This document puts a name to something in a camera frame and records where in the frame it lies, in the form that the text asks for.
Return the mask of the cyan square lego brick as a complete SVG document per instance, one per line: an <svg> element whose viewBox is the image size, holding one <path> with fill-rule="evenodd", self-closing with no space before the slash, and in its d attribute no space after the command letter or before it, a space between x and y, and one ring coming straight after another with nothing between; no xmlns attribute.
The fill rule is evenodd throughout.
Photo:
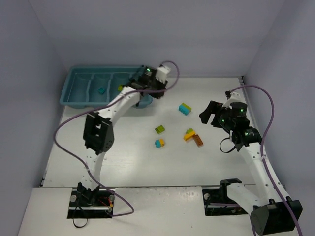
<svg viewBox="0 0 315 236"><path fill-rule="evenodd" d="M106 89L104 87L100 87L97 91L99 94L104 94L106 92Z"/></svg>

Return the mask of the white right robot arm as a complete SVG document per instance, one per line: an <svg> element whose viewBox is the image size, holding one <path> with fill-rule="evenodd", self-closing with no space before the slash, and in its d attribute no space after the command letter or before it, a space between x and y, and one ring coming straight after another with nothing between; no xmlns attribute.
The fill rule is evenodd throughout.
<svg viewBox="0 0 315 236"><path fill-rule="evenodd" d="M233 99L225 104L210 101L199 115L201 122L207 124L211 115L211 125L229 134L228 139L245 160L259 193L247 190L237 178L225 179L220 182L223 199L236 202L248 213L252 228L260 236L297 229L302 205L286 192L263 154L262 137L247 119L247 105Z"/></svg>

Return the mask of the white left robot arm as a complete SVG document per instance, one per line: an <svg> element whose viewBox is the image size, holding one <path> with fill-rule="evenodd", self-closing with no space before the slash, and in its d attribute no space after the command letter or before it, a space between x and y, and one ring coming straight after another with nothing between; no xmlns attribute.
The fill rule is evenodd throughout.
<svg viewBox="0 0 315 236"><path fill-rule="evenodd" d="M111 107L87 115L83 133L87 149L84 163L93 177L89 174L83 175L77 186L77 191L86 204L93 205L96 201L103 159L114 143L113 128L118 119L129 108L138 104L146 94L156 99L161 98L164 95L163 92L153 93L152 91L165 89L170 70L165 65L160 65L157 69L145 67L138 78L131 78L123 86L123 90L109 103Z"/></svg>

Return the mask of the brown long lego brick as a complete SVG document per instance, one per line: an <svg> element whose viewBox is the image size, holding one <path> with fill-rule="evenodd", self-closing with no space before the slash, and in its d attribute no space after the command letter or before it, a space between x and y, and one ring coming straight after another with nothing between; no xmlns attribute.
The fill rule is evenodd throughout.
<svg viewBox="0 0 315 236"><path fill-rule="evenodd" d="M193 140L195 141L195 143L196 143L196 145L197 145L198 147L203 146L203 142L202 142L202 140L201 140L201 138L199 137L198 134L195 134L195 135L193 136Z"/></svg>

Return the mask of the small green lego brick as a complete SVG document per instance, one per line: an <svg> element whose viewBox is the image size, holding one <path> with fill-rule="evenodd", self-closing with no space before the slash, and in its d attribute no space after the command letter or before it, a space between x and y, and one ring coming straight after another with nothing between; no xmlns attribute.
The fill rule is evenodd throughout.
<svg viewBox="0 0 315 236"><path fill-rule="evenodd" d="M193 129L192 129L192 128L189 128L189 129L186 130L186 133L188 134L188 133L190 133L190 132L192 132L192 131L193 131Z"/></svg>

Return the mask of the cyan long lego brick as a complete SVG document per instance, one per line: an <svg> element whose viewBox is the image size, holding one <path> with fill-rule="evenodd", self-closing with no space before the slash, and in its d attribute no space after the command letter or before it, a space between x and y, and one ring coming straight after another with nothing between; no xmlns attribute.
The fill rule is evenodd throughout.
<svg viewBox="0 0 315 236"><path fill-rule="evenodd" d="M182 104L179 106L178 110L185 116L190 114L190 112Z"/></svg>

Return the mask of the yellow long lego brick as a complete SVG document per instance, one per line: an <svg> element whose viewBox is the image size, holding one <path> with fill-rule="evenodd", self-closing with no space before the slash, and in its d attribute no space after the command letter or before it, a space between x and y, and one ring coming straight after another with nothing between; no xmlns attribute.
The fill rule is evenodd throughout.
<svg viewBox="0 0 315 236"><path fill-rule="evenodd" d="M193 138L194 135L195 135L195 132L194 132L194 131L191 131L191 132L189 132L189 133L186 133L186 134L184 135L184 140L185 140L185 141L188 141L188 140L190 140L191 138Z"/></svg>

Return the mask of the green long lego brick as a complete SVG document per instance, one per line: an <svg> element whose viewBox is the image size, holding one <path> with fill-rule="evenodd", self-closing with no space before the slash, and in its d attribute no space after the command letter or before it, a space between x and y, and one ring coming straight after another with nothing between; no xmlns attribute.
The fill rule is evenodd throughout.
<svg viewBox="0 0 315 236"><path fill-rule="evenodd" d="M182 105L189 111L191 112L191 107L188 106L186 103L182 103Z"/></svg>

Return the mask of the green square lego brick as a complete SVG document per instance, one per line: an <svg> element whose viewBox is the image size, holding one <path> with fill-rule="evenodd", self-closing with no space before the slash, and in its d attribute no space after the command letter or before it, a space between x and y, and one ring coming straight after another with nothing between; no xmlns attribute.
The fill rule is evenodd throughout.
<svg viewBox="0 0 315 236"><path fill-rule="evenodd" d="M162 132L165 131L165 128L163 125L160 125L158 127L155 128L155 131L158 133L158 134L161 134Z"/></svg>

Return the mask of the teal compartment tray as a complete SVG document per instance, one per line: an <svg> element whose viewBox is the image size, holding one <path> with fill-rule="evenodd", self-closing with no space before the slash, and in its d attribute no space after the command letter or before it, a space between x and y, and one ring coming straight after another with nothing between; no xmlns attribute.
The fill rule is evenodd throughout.
<svg viewBox="0 0 315 236"><path fill-rule="evenodd" d="M141 76L141 65L79 65L70 68L66 77L60 104L74 109L98 108L109 104L121 91L119 85ZM104 87L106 92L99 94Z"/></svg>

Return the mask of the small yellow lego brick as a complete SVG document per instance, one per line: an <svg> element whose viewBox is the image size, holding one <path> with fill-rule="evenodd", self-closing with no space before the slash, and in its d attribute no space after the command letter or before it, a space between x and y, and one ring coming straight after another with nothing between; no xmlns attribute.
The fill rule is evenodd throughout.
<svg viewBox="0 0 315 236"><path fill-rule="evenodd" d="M164 141L164 139L159 139L159 142L160 142L160 144L161 144L162 146L164 146L164 145L165 145L165 141Z"/></svg>

